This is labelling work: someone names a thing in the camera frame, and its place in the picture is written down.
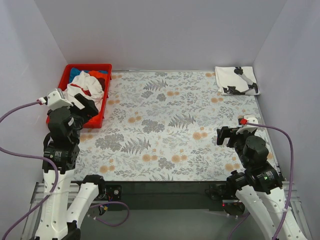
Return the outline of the white Coca-Cola t-shirt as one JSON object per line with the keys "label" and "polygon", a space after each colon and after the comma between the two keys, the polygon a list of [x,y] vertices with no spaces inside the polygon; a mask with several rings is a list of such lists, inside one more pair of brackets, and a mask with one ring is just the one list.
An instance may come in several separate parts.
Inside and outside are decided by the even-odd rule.
{"label": "white Coca-Cola t-shirt", "polygon": [[68,101],[76,103],[80,109],[83,106],[75,99],[76,94],[82,94],[85,98],[94,101],[98,111],[101,110],[104,93],[105,91],[102,90],[102,86],[97,78],[90,76],[89,73],[85,73],[84,71],[76,76],[63,91],[64,97]]}

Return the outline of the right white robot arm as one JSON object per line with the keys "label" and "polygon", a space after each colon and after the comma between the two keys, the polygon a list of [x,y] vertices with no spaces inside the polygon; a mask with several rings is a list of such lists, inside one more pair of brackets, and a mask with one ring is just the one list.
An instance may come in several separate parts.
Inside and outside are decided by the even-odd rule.
{"label": "right white robot arm", "polygon": [[217,130],[217,144],[228,139],[244,172],[233,171],[226,179],[228,192],[238,198],[259,226],[266,240],[306,239],[289,208],[291,194],[285,192],[278,172],[268,162],[266,141],[254,127],[223,126]]}

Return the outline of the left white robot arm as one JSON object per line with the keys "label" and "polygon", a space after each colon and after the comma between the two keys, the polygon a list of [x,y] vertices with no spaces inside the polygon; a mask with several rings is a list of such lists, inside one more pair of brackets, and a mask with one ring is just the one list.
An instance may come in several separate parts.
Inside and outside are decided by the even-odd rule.
{"label": "left white robot arm", "polygon": [[77,93],[82,107],[70,102],[57,90],[44,98],[49,107],[49,133],[43,141],[42,162],[45,202],[42,204],[35,240],[78,240],[81,225],[92,202],[103,192],[104,179],[88,175],[80,184],[73,202],[69,191],[80,152],[80,131],[99,111],[95,103]]}

